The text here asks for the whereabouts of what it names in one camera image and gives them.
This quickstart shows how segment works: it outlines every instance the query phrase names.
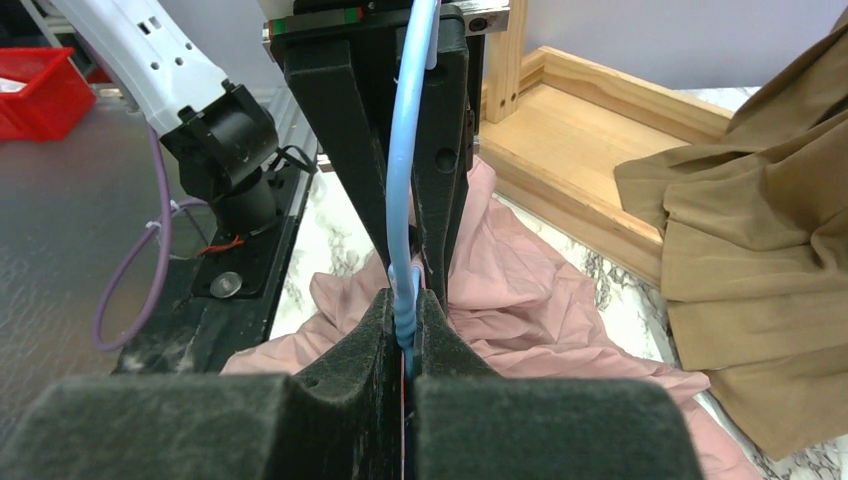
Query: marble surface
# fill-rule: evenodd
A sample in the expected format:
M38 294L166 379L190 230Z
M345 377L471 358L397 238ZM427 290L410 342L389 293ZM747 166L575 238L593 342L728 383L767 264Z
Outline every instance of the marble surface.
M688 93L736 110L755 91L755 88L734 88ZM666 305L656 289L508 200L500 198L500 201L569 262L595 279L595 301L613 341L633 355L678 363L673 339L668 335ZM295 245L272 338L295 332L317 311L309 294L315 272L351 275L362 268L372 251L338 178L332 173L318 174ZM698 401L743 446L763 478L848 480L848 436L774 461L736 429L711 396L701 394Z

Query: red plastic box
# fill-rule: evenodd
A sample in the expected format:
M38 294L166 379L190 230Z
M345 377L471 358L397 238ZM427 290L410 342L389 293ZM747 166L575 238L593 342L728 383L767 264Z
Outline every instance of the red plastic box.
M61 140L96 97L71 65L72 48L0 49L0 77L26 83L0 92L0 141Z

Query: blue cable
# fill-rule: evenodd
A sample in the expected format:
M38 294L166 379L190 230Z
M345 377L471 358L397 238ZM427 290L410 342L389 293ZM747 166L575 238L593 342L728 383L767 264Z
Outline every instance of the blue cable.
M386 174L386 230L389 244L389 280L394 291L395 333L404 354L407 377L413 374L415 302L421 272L412 268L409 250L409 188L424 69L436 65L435 44L438 35L437 5L440 0L415 0L403 43L389 140L389 164Z

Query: wooden shelf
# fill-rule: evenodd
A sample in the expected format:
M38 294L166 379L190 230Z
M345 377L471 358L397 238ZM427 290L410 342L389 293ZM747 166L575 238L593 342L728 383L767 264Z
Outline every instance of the wooden shelf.
M484 116L480 127L481 157L497 171L500 193L659 285L662 237L621 209L613 169L715 141L731 112L547 47L514 68L514 111Z

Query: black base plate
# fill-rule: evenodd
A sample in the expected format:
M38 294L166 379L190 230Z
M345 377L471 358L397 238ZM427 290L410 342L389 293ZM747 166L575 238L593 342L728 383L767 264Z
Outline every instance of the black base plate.
M279 223L226 254L172 260L156 310L112 373L219 372L234 353L268 340L312 175L286 166L266 179L274 187ZM228 240L213 241L221 243ZM207 285L226 271L242 275L245 286L234 297L213 298Z

